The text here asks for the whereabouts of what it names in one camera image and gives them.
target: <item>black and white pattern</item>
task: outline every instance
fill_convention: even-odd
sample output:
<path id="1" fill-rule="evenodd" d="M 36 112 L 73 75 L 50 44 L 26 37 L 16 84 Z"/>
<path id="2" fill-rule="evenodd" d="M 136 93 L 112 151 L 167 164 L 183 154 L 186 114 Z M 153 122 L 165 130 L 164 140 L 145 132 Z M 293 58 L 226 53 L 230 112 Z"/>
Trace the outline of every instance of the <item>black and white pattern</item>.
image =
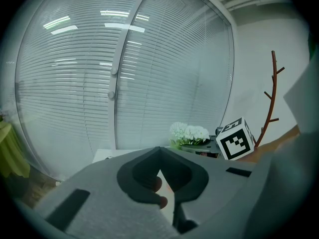
<path id="1" fill-rule="evenodd" d="M 248 125 L 247 125 L 246 120 L 245 120 L 245 128 L 246 128 L 246 130 L 247 130 L 247 132 L 248 132 L 248 134 L 249 134 L 251 143 L 254 144 L 253 135 L 251 134 L 251 132 L 250 132 L 250 130 L 249 130 L 249 127 L 248 127 Z"/>
<path id="2" fill-rule="evenodd" d="M 220 140 L 228 159 L 233 159 L 251 150 L 243 129 Z"/>
<path id="3" fill-rule="evenodd" d="M 224 133 L 225 131 L 230 130 L 230 129 L 232 129 L 232 128 L 234 128 L 234 127 L 240 125 L 240 124 L 241 124 L 241 118 L 239 118 L 238 120 L 235 120 L 234 122 L 232 122 L 232 123 L 226 125 L 226 126 L 224 127 L 222 133 Z"/>

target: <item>window blinds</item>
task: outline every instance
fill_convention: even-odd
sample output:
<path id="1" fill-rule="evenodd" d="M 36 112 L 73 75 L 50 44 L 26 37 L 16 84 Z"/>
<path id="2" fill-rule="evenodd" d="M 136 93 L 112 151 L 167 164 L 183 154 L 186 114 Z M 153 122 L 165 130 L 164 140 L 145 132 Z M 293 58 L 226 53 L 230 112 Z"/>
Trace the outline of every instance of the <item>window blinds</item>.
<path id="1" fill-rule="evenodd" d="M 16 95 L 22 127 L 51 176 L 64 179 L 110 148 L 110 69 L 136 0 L 46 0 L 23 39 Z"/>
<path id="2" fill-rule="evenodd" d="M 207 1 L 144 0 L 133 26 L 144 31 L 130 31 L 120 65 L 117 147 L 167 146 L 175 121 L 213 133 L 231 87 L 230 24 Z"/>

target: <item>yellow cloth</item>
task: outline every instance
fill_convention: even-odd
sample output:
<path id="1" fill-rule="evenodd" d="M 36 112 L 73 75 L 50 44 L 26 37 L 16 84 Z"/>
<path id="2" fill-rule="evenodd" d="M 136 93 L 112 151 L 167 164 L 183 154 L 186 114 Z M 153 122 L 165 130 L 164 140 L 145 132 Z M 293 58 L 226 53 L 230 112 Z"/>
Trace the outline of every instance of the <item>yellow cloth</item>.
<path id="1" fill-rule="evenodd" d="M 30 165 L 23 157 L 21 144 L 10 123 L 0 121 L 0 173 L 10 173 L 28 178 Z"/>

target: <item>red branch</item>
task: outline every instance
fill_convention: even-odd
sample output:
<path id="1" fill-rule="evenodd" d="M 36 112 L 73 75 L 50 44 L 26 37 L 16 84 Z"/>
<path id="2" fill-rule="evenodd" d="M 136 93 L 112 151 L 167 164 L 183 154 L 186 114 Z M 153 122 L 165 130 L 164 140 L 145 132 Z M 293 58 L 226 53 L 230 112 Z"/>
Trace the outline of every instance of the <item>red branch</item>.
<path id="1" fill-rule="evenodd" d="M 272 58 L 273 58 L 273 70 L 274 70 L 274 74 L 272 76 L 272 79 L 273 79 L 273 92 L 272 92 L 272 95 L 270 96 L 267 92 L 264 92 L 266 94 L 267 97 L 270 98 L 270 106 L 269 106 L 269 111 L 268 111 L 268 115 L 267 115 L 267 118 L 266 118 L 266 121 L 265 121 L 265 124 L 264 126 L 261 128 L 261 134 L 260 136 L 258 137 L 258 140 L 257 142 L 255 141 L 255 138 L 254 138 L 254 142 L 255 142 L 255 148 L 257 148 L 261 142 L 261 140 L 263 139 L 264 135 L 265 135 L 265 132 L 266 132 L 266 129 L 268 127 L 268 124 L 270 122 L 274 122 L 274 121 L 278 121 L 279 118 L 277 119 L 271 119 L 271 114 L 273 113 L 273 109 L 274 109 L 274 105 L 275 105 L 275 98 L 276 98 L 276 90 L 277 90 L 277 74 L 279 74 L 281 71 L 283 71 L 285 68 L 281 68 L 280 70 L 277 71 L 277 63 L 276 63 L 276 55 L 275 55 L 275 52 L 272 51 L 271 52 L 271 55 L 272 55 Z"/>

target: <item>white box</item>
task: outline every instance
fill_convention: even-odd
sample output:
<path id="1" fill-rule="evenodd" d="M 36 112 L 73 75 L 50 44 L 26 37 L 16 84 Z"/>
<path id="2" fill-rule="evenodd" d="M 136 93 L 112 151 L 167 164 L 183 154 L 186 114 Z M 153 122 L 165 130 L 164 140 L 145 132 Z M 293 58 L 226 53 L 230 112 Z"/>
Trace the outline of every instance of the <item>white box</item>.
<path id="1" fill-rule="evenodd" d="M 244 117 L 226 125 L 216 141 L 224 158 L 228 160 L 236 160 L 254 151 L 253 136 Z"/>

